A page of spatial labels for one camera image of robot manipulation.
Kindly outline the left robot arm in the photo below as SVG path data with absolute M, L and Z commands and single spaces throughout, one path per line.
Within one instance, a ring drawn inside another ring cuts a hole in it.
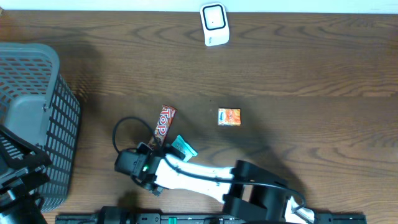
M 49 181 L 43 170 L 51 164 L 43 150 L 1 126 L 1 223 L 46 222 L 35 189 Z

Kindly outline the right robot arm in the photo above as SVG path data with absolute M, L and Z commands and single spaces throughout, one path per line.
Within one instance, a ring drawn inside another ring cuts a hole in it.
M 247 222 L 315 223 L 303 195 L 279 176 L 242 160 L 233 167 L 208 167 L 187 157 L 170 144 L 153 150 L 140 143 L 119 151 L 114 169 L 154 195 L 164 189 L 207 195 L 222 204 L 223 213 Z

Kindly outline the red Top chocolate bar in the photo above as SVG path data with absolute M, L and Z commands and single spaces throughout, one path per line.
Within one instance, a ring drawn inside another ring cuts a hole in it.
M 154 135 L 149 141 L 149 147 L 151 149 L 158 149 L 163 145 L 176 112 L 177 110 L 172 106 L 162 106 L 162 111 L 160 112 Z

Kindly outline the white wet wipes pack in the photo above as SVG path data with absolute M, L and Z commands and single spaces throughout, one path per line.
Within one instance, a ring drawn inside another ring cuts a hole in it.
M 172 146 L 176 148 L 179 152 L 183 154 L 182 160 L 184 162 L 188 162 L 191 158 L 196 157 L 198 153 L 194 148 L 189 145 L 186 140 L 181 135 L 178 135 L 174 142 L 172 143 Z

